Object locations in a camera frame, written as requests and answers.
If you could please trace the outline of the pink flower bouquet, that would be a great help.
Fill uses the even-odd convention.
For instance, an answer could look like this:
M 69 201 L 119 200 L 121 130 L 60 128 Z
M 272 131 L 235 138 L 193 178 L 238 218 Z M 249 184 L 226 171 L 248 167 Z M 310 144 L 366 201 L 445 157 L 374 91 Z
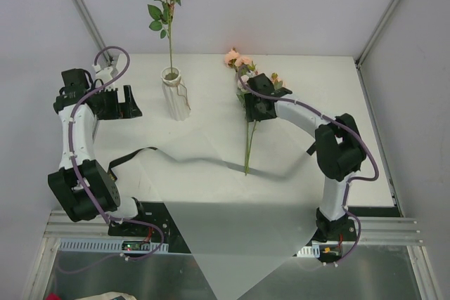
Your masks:
M 235 48 L 224 56 L 224 63 L 235 71 L 236 96 L 245 110 L 244 174 L 247 176 L 250 173 L 252 142 L 258 122 L 275 116 L 274 102 L 256 96 L 253 91 L 263 96 L 274 96 L 275 93 L 283 93 L 285 82 L 277 73 L 272 73 L 270 77 L 260 74 L 254 61 L 239 54 Z

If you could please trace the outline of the black ribbon gold lettering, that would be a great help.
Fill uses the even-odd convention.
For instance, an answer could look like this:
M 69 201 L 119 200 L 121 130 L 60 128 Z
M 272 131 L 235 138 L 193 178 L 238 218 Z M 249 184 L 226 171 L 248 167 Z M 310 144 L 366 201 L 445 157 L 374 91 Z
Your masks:
M 227 162 L 222 159 L 215 159 L 212 157 L 188 157 L 186 159 L 177 159 L 177 158 L 174 158 L 171 155 L 167 154 L 166 152 L 162 151 L 161 149 L 158 149 L 157 147 L 150 146 L 150 147 L 140 148 L 129 154 L 126 154 L 124 156 L 121 156 L 117 159 L 112 160 L 108 165 L 108 173 L 112 176 L 112 179 L 114 181 L 116 181 L 118 179 L 117 174 L 113 171 L 114 168 L 132 160 L 133 158 L 138 156 L 140 153 L 147 151 L 147 150 L 161 155 L 165 160 L 167 160 L 168 162 L 171 162 L 172 164 L 174 164 L 174 163 L 187 164 L 187 163 L 191 163 L 191 162 L 207 162 L 207 163 L 211 163 L 211 164 L 217 165 L 217 166 L 225 166 L 230 170 L 238 171 L 238 172 L 244 172 L 244 168 L 245 168 L 242 165 L 232 163 L 232 162 Z M 287 179 L 288 177 L 291 177 L 294 174 L 294 170 L 298 166 L 299 166 L 299 164 L 295 164 L 291 169 L 288 170 L 288 172 L 285 176 L 281 176 L 278 174 L 271 174 L 269 172 L 261 171 L 261 170 L 257 170 L 257 169 L 251 169 L 250 175 L 253 175 L 256 177 L 261 177 L 261 178 L 267 178 L 270 181 L 282 181 L 284 179 Z

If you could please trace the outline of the white wrapping paper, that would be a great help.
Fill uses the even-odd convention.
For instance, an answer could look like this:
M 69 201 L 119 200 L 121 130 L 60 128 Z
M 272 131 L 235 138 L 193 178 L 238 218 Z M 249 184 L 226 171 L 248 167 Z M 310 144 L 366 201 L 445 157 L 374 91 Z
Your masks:
M 193 132 L 138 158 L 218 299 L 244 295 L 310 241 L 323 190 L 315 159 L 287 138 L 255 148 L 248 174 L 236 151 Z

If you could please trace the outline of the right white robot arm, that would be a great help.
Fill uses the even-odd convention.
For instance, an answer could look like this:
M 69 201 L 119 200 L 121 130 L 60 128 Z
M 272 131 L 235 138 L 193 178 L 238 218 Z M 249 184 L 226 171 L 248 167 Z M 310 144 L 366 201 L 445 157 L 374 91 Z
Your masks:
M 338 239 L 348 226 L 345 205 L 349 183 L 366 159 L 353 116 L 326 118 L 312 106 L 300 102 L 291 90 L 276 89 L 265 74 L 247 81 L 238 76 L 238 83 L 246 90 L 245 113 L 249 122 L 279 118 L 314 138 L 307 153 L 316 155 L 325 180 L 322 201 L 316 210 L 313 239 L 319 242 Z

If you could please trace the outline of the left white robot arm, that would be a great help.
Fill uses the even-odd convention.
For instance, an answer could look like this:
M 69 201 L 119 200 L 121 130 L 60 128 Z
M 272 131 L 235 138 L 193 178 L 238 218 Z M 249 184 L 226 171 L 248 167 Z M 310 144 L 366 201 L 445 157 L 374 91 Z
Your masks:
M 131 119 L 142 115 L 131 87 L 125 85 L 124 102 L 110 84 L 115 67 L 94 68 L 95 75 L 83 69 L 62 73 L 64 82 L 53 109 L 63 129 L 63 153 L 58 170 L 48 176 L 48 184 L 61 207 L 74 221 L 90 221 L 102 209 L 107 215 L 125 219 L 124 227 L 134 236 L 148 229 L 148 218 L 139 213 L 135 197 L 123 197 L 111 170 L 96 160 L 94 140 L 99 121 Z

